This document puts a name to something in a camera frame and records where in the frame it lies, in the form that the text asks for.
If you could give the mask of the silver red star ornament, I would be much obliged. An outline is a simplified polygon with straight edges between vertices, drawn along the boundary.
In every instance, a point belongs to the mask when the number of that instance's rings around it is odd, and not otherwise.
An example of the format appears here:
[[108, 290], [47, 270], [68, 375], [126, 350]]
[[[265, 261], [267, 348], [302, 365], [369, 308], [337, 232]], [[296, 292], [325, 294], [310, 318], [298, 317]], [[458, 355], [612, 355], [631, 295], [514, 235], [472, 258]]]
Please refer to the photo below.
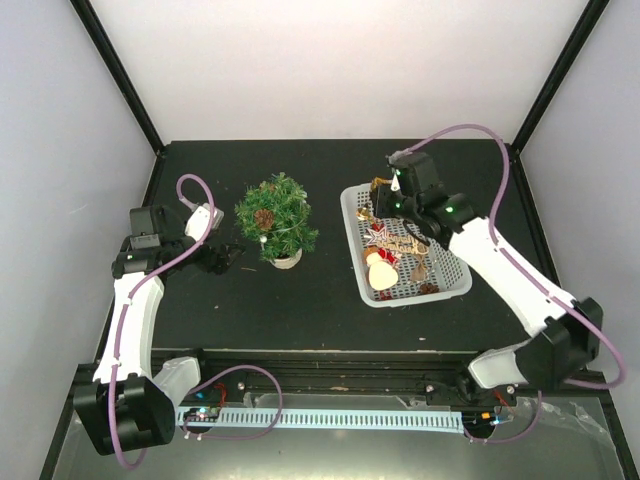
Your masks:
[[381, 227], [379, 230], [367, 228], [366, 233], [363, 235], [363, 239], [365, 240], [365, 243], [363, 244], [364, 248], [371, 246], [380, 247], [388, 240], [387, 228], [385, 226]]

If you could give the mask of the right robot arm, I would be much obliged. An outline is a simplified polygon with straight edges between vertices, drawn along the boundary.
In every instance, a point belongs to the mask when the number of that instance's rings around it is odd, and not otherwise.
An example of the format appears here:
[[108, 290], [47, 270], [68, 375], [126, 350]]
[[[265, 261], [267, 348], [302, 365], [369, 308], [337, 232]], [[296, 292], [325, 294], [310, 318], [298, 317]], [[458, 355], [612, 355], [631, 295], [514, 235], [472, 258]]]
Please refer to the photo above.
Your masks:
[[577, 301], [551, 282], [492, 230], [462, 194], [409, 196], [389, 184], [372, 188], [375, 217], [414, 224], [427, 238], [472, 268], [511, 308], [527, 340], [489, 349], [454, 379], [457, 396], [476, 403], [491, 389], [527, 384], [554, 390], [598, 351], [602, 310], [592, 299]]

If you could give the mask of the gold foil gift box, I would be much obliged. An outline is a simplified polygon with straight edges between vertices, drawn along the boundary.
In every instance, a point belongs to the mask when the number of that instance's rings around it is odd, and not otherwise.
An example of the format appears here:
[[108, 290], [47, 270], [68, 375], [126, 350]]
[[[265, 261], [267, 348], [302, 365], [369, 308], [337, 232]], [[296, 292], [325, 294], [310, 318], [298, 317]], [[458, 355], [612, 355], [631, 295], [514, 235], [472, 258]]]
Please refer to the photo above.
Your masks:
[[392, 181], [390, 179], [375, 177], [371, 182], [371, 189], [375, 190], [381, 185], [391, 185], [391, 184], [392, 184]]

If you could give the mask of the gold bell ornament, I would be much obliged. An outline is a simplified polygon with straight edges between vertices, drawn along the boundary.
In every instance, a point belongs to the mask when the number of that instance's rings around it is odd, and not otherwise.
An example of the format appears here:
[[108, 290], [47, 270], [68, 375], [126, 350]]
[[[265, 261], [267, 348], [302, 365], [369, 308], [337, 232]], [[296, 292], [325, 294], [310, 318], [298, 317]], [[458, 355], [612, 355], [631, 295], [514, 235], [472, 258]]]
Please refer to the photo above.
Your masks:
[[373, 215], [369, 212], [369, 210], [365, 207], [359, 208], [356, 212], [356, 217], [359, 221], [373, 221]]

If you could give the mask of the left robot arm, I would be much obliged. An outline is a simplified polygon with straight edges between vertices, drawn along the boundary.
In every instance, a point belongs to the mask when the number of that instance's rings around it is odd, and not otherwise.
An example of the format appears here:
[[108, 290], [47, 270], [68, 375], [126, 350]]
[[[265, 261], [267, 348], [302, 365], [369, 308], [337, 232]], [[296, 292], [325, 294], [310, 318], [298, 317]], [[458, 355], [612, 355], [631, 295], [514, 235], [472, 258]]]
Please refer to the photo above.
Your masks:
[[245, 251], [237, 243], [197, 246], [183, 236], [168, 242], [158, 235], [129, 236], [112, 264], [114, 308], [103, 357], [90, 384], [79, 387], [74, 409], [101, 455], [165, 445], [174, 436], [177, 407], [187, 394], [207, 397], [213, 372], [191, 356], [151, 368], [156, 314], [173, 271], [194, 264], [224, 274]]

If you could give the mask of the white ball string lights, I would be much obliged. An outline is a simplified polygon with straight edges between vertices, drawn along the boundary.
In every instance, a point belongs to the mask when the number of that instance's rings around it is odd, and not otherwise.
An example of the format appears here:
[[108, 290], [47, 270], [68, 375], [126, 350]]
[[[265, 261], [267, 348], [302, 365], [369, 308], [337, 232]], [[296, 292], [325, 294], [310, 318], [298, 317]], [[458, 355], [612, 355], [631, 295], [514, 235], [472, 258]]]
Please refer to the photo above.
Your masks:
[[260, 244], [273, 244], [282, 252], [287, 248], [299, 248], [309, 230], [307, 221], [311, 209], [306, 201], [306, 193], [274, 194], [269, 198], [265, 197], [263, 204], [260, 209], [273, 211], [275, 222], [269, 231], [260, 230]]

